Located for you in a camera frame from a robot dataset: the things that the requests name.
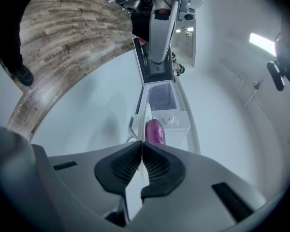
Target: black slot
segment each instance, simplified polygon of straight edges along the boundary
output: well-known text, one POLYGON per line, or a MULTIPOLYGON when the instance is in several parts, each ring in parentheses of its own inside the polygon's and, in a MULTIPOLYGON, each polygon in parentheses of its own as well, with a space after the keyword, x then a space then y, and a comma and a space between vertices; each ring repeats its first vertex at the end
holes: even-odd
POLYGON ((244 220, 253 213, 225 182, 212 185, 212 189, 237 222, 244 220))
POLYGON ((55 171, 58 171, 58 170, 62 170, 62 169, 65 169, 65 168, 70 168, 70 167, 73 167, 73 166, 76 166, 77 163, 75 161, 69 161, 69 162, 65 162, 65 163, 62 163, 62 164, 57 164, 57 165, 54 165, 53 168, 55 169, 55 171))

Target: dark sneaker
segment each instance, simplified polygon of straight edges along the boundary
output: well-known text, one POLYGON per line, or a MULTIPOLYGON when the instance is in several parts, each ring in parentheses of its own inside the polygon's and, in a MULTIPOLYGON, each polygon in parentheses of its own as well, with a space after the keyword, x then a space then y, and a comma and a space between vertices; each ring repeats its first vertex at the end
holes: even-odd
POLYGON ((13 74, 18 78, 21 84, 25 86, 30 86, 33 82, 33 75, 25 65, 23 65, 20 70, 14 72, 13 74))

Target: fluorescent light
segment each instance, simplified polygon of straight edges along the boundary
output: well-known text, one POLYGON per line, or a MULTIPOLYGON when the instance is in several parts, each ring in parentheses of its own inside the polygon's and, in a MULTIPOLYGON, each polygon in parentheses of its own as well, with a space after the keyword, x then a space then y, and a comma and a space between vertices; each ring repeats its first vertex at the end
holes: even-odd
POLYGON ((261 47, 262 49, 264 49, 265 51, 269 52, 270 54, 276 57, 275 42, 270 41, 255 33, 250 34, 249 42, 257 45, 258 47, 261 47))

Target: black pants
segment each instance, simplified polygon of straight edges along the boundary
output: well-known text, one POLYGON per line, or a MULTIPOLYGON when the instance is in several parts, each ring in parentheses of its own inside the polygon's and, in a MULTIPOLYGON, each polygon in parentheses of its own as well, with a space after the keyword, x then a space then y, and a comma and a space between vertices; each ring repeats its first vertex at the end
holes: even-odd
POLYGON ((15 72, 22 67, 20 22, 30 0, 0 0, 0 59, 15 72))

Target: white curved surface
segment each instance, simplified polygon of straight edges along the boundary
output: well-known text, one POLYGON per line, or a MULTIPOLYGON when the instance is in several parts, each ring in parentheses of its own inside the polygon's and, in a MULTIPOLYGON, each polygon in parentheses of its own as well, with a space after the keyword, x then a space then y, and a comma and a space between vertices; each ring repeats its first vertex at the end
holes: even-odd
POLYGON ((142 81, 133 51, 103 64, 73 86, 48 112, 31 143, 48 156, 125 143, 142 81))

